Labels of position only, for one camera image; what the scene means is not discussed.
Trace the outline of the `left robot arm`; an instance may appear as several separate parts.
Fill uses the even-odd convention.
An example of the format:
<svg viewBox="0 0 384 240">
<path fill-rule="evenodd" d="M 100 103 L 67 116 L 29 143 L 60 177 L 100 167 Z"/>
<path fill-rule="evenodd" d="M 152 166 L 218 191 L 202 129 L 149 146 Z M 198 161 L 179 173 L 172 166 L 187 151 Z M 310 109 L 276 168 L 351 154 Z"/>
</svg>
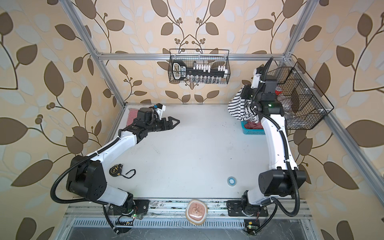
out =
<svg viewBox="0 0 384 240">
<path fill-rule="evenodd" d="M 148 108 L 140 108 L 133 122 L 118 131 L 117 137 L 84 157 L 76 156 L 70 167 L 54 181 L 50 196 L 58 204 L 74 204 L 92 202 L 102 205 L 103 213 L 110 228 L 119 235 L 121 231 L 108 216 L 107 206 L 115 206 L 123 216 L 138 214 L 133 194 L 108 184 L 106 170 L 122 153 L 140 143 L 151 132 L 163 132 L 174 129 L 180 120 L 162 116 L 166 107 L 156 104 Z M 57 196 L 59 183 L 67 179 L 66 189 L 78 196 L 78 199 L 64 200 Z"/>
</svg>

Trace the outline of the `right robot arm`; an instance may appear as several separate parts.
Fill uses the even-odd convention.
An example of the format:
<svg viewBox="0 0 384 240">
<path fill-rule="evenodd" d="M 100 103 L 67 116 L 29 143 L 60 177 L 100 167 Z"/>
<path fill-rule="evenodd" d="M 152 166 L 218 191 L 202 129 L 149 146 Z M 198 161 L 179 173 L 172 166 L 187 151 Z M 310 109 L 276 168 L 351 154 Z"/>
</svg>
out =
<svg viewBox="0 0 384 240">
<path fill-rule="evenodd" d="M 262 208 L 274 204 L 271 215 L 258 227 L 248 225 L 248 235 L 257 235 L 281 210 L 288 217 L 295 217 L 300 210 L 299 188 L 306 180 L 299 170 L 289 147 L 283 104 L 278 101 L 277 78 L 268 75 L 273 62 L 270 58 L 254 70 L 251 85 L 245 85 L 228 104 L 228 112 L 239 121 L 258 121 L 267 139 L 270 169 L 259 174 L 258 189 L 247 190 L 242 195 L 243 215 L 258 216 Z"/>
</svg>

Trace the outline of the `black white striped tank top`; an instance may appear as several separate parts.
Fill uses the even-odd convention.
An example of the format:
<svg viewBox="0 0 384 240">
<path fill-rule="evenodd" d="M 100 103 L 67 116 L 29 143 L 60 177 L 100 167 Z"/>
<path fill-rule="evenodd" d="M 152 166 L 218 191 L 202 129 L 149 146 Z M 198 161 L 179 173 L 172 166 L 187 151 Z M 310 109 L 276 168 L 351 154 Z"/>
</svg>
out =
<svg viewBox="0 0 384 240">
<path fill-rule="evenodd" d="M 234 98 L 228 104 L 228 112 L 229 114 L 237 119 L 238 121 L 247 121 L 258 123 L 259 117 L 255 116 L 251 111 L 251 100 L 243 99 L 241 97 L 242 91 L 245 86 L 243 86 Z"/>
</svg>

